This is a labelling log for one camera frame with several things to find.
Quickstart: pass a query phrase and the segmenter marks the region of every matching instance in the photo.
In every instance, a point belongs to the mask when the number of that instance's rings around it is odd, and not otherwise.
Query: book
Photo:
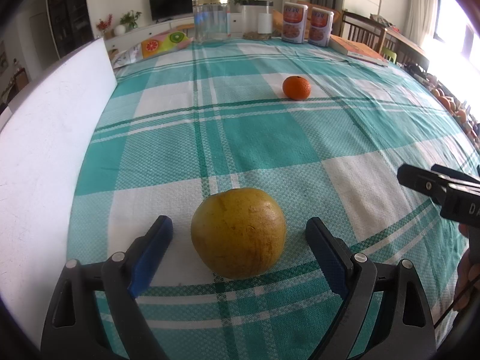
[[[388,66],[387,60],[376,51],[369,48],[366,44],[352,42],[351,40],[340,38],[339,36],[330,35],[328,45],[345,56],[351,56],[352,58],[372,62],[381,66]]]

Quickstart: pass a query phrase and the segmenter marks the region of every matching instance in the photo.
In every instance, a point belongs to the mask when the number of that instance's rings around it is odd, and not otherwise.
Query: green chair
[[[397,61],[397,53],[393,52],[390,49],[387,49],[386,47],[382,47],[382,55],[385,59],[388,59],[389,61],[395,63]]]

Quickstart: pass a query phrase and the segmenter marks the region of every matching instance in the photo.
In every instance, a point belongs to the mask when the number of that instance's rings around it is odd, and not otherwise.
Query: gold jar lid
[[[191,4],[194,7],[199,5],[211,5],[211,4],[228,4],[229,0],[192,0]]]

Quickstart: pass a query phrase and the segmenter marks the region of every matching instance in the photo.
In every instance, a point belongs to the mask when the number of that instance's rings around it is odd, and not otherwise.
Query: red flowers
[[[97,29],[102,32],[105,32],[106,30],[108,30],[112,25],[112,17],[113,15],[110,13],[109,18],[106,21],[103,21],[102,19],[100,19],[100,21],[96,25]]]

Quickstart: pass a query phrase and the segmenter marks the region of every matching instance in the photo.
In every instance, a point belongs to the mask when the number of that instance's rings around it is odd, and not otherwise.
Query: metal screw
[[[125,253],[118,251],[117,253],[112,254],[112,261],[122,261],[125,258]]]
[[[365,256],[363,253],[356,253],[354,258],[359,263],[364,263],[365,261],[367,261],[367,256]]]
[[[74,268],[75,266],[77,266],[77,260],[75,259],[69,259],[69,261],[67,261],[67,263],[65,264],[65,266],[67,268]]]
[[[403,259],[402,265],[407,269],[410,269],[411,267],[413,267],[413,263],[409,259]]]

